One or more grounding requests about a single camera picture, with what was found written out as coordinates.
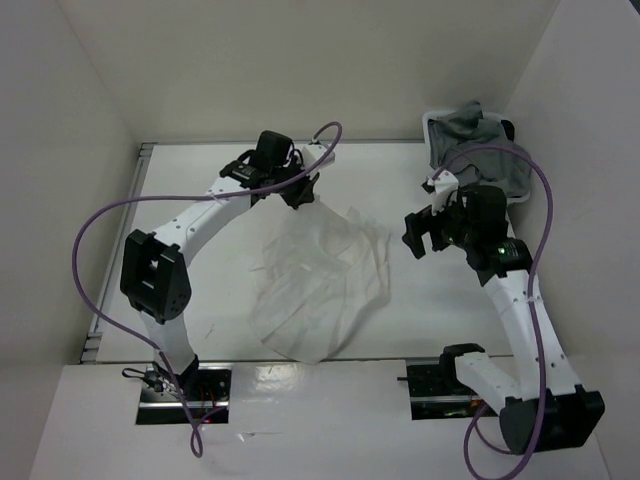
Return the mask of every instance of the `white wall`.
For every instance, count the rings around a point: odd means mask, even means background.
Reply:
[[[0,476],[26,478],[61,366],[89,314],[70,250],[83,220],[126,194],[137,146],[53,0],[0,4]],[[119,215],[87,239],[96,294]]]
[[[428,107],[502,109],[557,0],[60,0],[142,140],[420,138]]]
[[[541,275],[547,308],[607,411],[596,429],[614,479],[640,470],[640,15],[628,0],[562,0],[506,109],[554,188]],[[544,194],[519,212],[536,244]]]

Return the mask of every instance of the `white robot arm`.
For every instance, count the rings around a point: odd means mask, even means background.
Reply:
[[[546,365],[546,407],[536,451],[584,444],[604,413],[599,392],[586,392],[571,368],[544,307],[538,279],[527,295],[529,249],[509,238],[507,200],[501,189],[486,185],[460,188],[446,170],[423,187],[431,205],[405,218],[403,241],[416,258],[425,255],[422,236],[430,234],[434,251],[462,248],[467,263],[493,302],[507,332],[518,380],[499,369],[476,344],[446,347],[440,357],[445,378],[474,390],[500,417],[512,453],[529,443],[540,397],[540,369],[529,303],[533,302],[542,334]]]
[[[191,298],[187,269],[195,256],[229,222],[275,191],[274,185],[301,175],[314,164],[326,166],[334,160],[335,154],[319,142],[298,150],[290,138],[265,131],[255,150],[222,169],[206,193],[212,200],[192,204],[153,232],[135,230],[127,237],[120,290],[139,312],[149,338],[167,357],[180,383],[174,387],[188,389],[198,371],[183,313]],[[317,179],[318,174],[302,176],[277,193],[297,209],[313,202]],[[171,384],[158,353],[154,352],[155,370],[163,383]]]

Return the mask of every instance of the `gray fabric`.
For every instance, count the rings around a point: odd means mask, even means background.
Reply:
[[[429,120],[431,168],[442,166],[448,158],[476,145],[509,145],[526,151],[511,142],[500,122],[483,118],[478,102],[472,102],[440,120]],[[472,152],[447,167],[460,181],[500,187],[507,197],[522,197],[529,193],[531,167],[515,155],[499,151]]]

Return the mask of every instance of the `purple hose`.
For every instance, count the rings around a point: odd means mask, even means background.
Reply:
[[[498,150],[502,152],[507,152],[512,155],[517,156],[521,160],[524,160],[528,163],[531,168],[536,172],[538,177],[540,177],[540,181],[544,187],[544,191],[547,195],[547,220],[544,225],[544,231],[542,232],[542,237],[540,238],[540,244],[538,245],[538,249],[536,250],[535,255],[533,256],[533,261],[531,263],[531,269],[529,270],[529,281],[527,282],[527,297],[533,296],[533,281],[536,276],[536,272],[538,271],[538,264],[540,263],[540,257],[542,256],[542,251],[544,250],[544,246],[549,239],[549,233],[551,232],[551,222],[553,221],[553,195],[551,194],[551,185],[549,185],[549,181],[547,177],[544,175],[544,172],[540,168],[540,166],[535,163],[528,154],[523,154],[522,152],[516,150],[515,148],[506,146],[506,145],[478,145],[476,147],[471,147],[465,150],[464,152],[460,152],[457,155],[451,157],[447,162],[440,167],[433,175],[433,179],[437,179],[443,170],[445,170],[451,163],[453,163],[457,158],[466,155],[468,153],[478,152],[482,150]],[[525,450],[522,459],[520,462],[514,467],[514,469],[507,473],[502,477],[498,477],[495,480],[511,480],[515,478],[517,475],[524,470],[524,468],[531,460],[535,448],[538,444],[538,440],[540,439],[540,432],[542,430],[542,422],[544,420],[544,409],[546,404],[546,391],[547,391],[547,367],[545,363],[544,357],[544,346],[542,344],[542,333],[540,332],[540,323],[538,322],[538,314],[536,312],[536,307],[533,302],[529,303],[529,312],[531,313],[531,323],[533,325],[533,333],[536,339],[536,347],[538,350],[538,365],[540,366],[540,392],[538,398],[538,410],[536,411],[536,420],[533,425],[533,432],[531,434],[531,440],[529,440],[529,445],[527,445],[527,449]],[[478,480],[488,480],[485,477],[482,477],[478,472],[475,471],[473,465],[471,465],[471,459],[469,458],[469,439],[471,438],[471,432],[474,428],[476,428],[478,424],[478,420],[484,413],[487,411],[489,407],[484,405],[479,408],[476,414],[473,416],[469,427],[464,435],[464,461],[467,464],[467,468],[471,475],[473,475]]]
[[[216,413],[219,409],[214,409],[214,410],[210,411],[209,413],[207,413],[204,417],[202,417],[200,419],[194,419],[193,415],[191,415],[191,410],[189,410],[189,407],[187,406],[186,398],[184,397],[181,389],[178,388],[178,379],[176,377],[176,374],[173,371],[173,369],[171,368],[171,364],[169,363],[169,360],[167,359],[166,355],[164,354],[164,352],[162,352],[160,350],[160,347],[153,340],[151,340],[150,338],[145,337],[141,333],[136,332],[135,330],[133,330],[133,329],[131,329],[129,327],[126,327],[125,325],[123,325],[123,324],[117,322],[116,320],[114,320],[113,318],[109,317],[106,313],[102,312],[100,310],[100,308],[98,308],[93,303],[93,301],[91,301],[91,299],[87,295],[87,292],[85,291],[84,287],[82,286],[82,282],[80,281],[80,274],[79,274],[79,271],[78,271],[78,250],[80,248],[80,242],[82,241],[82,237],[86,233],[87,229],[99,217],[101,217],[102,215],[104,215],[108,211],[113,210],[114,208],[122,207],[124,205],[129,205],[131,203],[154,202],[154,201],[165,201],[165,200],[180,200],[180,201],[191,201],[191,202],[210,202],[210,201],[213,201],[213,200],[222,200],[224,198],[243,197],[243,196],[246,196],[246,195],[268,195],[270,193],[277,192],[277,191],[287,187],[288,185],[291,185],[292,183],[297,182],[298,180],[304,178],[305,176],[310,175],[314,170],[317,170],[322,165],[322,163],[325,162],[327,157],[331,154],[331,152],[333,152],[333,150],[336,148],[336,146],[340,142],[340,139],[342,138],[342,125],[340,124],[340,122],[336,122],[336,121],[329,122],[326,125],[324,125],[322,128],[320,128],[320,130],[318,130],[315,133],[315,135],[313,136],[314,140],[317,139],[318,136],[320,136],[325,130],[327,130],[330,127],[336,127],[337,132],[336,132],[335,137],[333,138],[333,141],[327,147],[327,150],[325,151],[324,155],[322,155],[313,165],[311,165],[311,167],[309,167],[308,169],[306,169],[303,172],[299,173],[298,175],[296,175],[294,177],[291,177],[288,180],[285,180],[284,182],[280,182],[280,183],[277,183],[275,185],[270,185],[268,187],[257,188],[257,189],[254,189],[254,190],[241,190],[239,192],[221,193],[220,195],[216,195],[215,197],[208,196],[208,195],[154,195],[154,196],[147,196],[147,197],[132,197],[132,198],[127,198],[125,200],[118,200],[116,202],[113,202],[113,203],[110,203],[108,205],[105,205],[100,210],[98,210],[93,215],[91,215],[89,217],[89,219],[82,225],[82,227],[80,227],[80,230],[78,231],[78,235],[76,235],[76,239],[73,242],[73,249],[71,251],[71,273],[73,275],[73,282],[75,283],[76,289],[78,290],[78,293],[80,294],[80,297],[82,298],[84,303],[89,307],[89,309],[93,313],[95,313],[98,317],[102,318],[105,322],[107,322],[110,325],[113,325],[116,328],[119,328],[120,330],[122,330],[122,331],[124,331],[124,332],[126,332],[126,333],[128,333],[130,335],[133,335],[134,337],[138,338],[139,340],[142,340],[144,343],[149,345],[154,350],[158,350],[158,356],[164,362],[166,370],[167,370],[167,372],[169,372],[169,376],[171,377],[171,382],[177,387],[176,388],[176,392],[177,392],[177,395],[178,395],[178,399],[180,400],[180,403],[182,404],[182,408],[184,410],[184,413],[187,416],[187,420],[189,421],[189,424],[191,425],[191,428],[192,428],[192,431],[191,431],[191,442],[190,442],[191,443],[191,452],[193,452],[193,454],[197,458],[201,458],[202,454],[204,453],[204,447],[203,447],[203,444],[202,444],[202,436],[200,435],[200,429],[199,429],[200,425],[207,418],[209,418],[209,416],[211,416],[212,414]]]

